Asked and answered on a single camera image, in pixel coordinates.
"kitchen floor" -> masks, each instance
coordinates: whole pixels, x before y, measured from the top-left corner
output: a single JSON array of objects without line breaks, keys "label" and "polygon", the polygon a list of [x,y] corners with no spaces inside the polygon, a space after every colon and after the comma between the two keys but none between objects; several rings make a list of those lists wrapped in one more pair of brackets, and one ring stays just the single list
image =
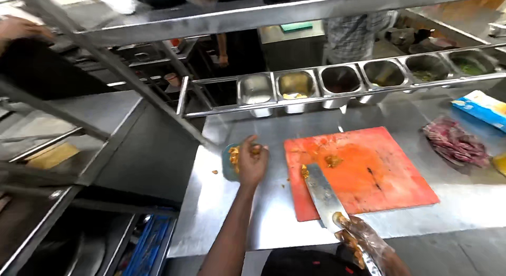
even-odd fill
[{"label": "kitchen floor", "polygon": [[[506,272],[506,228],[458,231],[389,239],[413,276],[502,276]],[[337,244],[303,247],[333,253]],[[260,276],[270,250],[246,253],[243,276]],[[196,275],[204,256],[169,259],[165,276]]]}]

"hand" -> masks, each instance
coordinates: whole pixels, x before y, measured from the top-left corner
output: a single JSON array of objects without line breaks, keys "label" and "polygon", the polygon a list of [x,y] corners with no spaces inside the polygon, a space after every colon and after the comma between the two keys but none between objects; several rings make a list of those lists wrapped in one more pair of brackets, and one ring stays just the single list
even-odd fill
[{"label": "hand", "polygon": [[53,34],[44,26],[16,16],[6,15],[6,17],[6,20],[0,21],[0,40],[15,40],[33,35],[53,38]]},{"label": "hand", "polygon": [[347,220],[345,217],[339,217],[334,222],[340,223],[357,239],[358,244],[376,261],[380,269],[384,266],[385,259],[395,254],[395,250],[361,218],[350,216],[350,220]]},{"label": "hand", "polygon": [[253,145],[256,135],[247,137],[239,148],[239,182],[256,187],[264,178],[269,161],[269,148]]},{"label": "hand", "polygon": [[228,56],[227,55],[221,55],[219,57],[219,60],[220,62],[218,63],[218,65],[223,68],[223,67],[227,67],[228,66]]}]

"knife blade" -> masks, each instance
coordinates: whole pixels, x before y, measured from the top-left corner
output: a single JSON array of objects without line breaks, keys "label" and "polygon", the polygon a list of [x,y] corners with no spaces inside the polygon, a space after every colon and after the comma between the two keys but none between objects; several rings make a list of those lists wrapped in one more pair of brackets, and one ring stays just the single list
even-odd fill
[{"label": "knife blade", "polygon": [[349,219],[343,204],[335,195],[334,190],[317,163],[308,164],[307,169],[309,171],[309,176],[305,179],[306,186],[308,187],[309,194],[313,199],[313,203],[315,204],[323,225],[330,230],[331,233],[342,230],[343,228],[341,228],[340,225],[334,223],[332,215],[335,212],[341,212],[343,216]]}]

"steel table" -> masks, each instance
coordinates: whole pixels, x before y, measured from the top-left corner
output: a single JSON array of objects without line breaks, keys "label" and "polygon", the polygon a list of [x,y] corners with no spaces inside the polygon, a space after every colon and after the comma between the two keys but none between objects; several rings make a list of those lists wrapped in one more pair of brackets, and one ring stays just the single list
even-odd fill
[{"label": "steel table", "polygon": [[[336,243],[319,221],[298,222],[288,182],[283,141],[289,138],[332,134],[384,126],[439,196],[432,206],[360,214],[383,238],[443,233],[506,226],[506,178],[495,169],[455,168],[437,155],[420,128],[441,114],[460,121],[477,135],[491,155],[506,151],[506,134],[451,107],[450,101],[474,89],[498,89],[481,83],[465,88],[430,89],[413,94],[392,93],[380,104],[361,105],[352,100],[345,114],[338,110],[287,115],[276,108],[269,118],[248,112],[207,117],[205,137],[220,145],[242,141],[250,134],[270,147],[269,169],[258,186],[251,213],[248,250]],[[234,200],[239,184],[222,176],[220,149],[200,146],[174,231],[168,257],[206,254]]]}]

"raw meat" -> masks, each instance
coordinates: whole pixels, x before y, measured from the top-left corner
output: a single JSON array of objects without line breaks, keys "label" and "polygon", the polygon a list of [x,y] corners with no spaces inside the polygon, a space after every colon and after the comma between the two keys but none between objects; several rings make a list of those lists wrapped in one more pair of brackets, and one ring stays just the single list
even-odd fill
[{"label": "raw meat", "polygon": [[485,146],[475,136],[466,133],[457,121],[439,117],[423,131],[434,150],[450,162],[459,166],[472,163],[482,168],[490,165]]}]

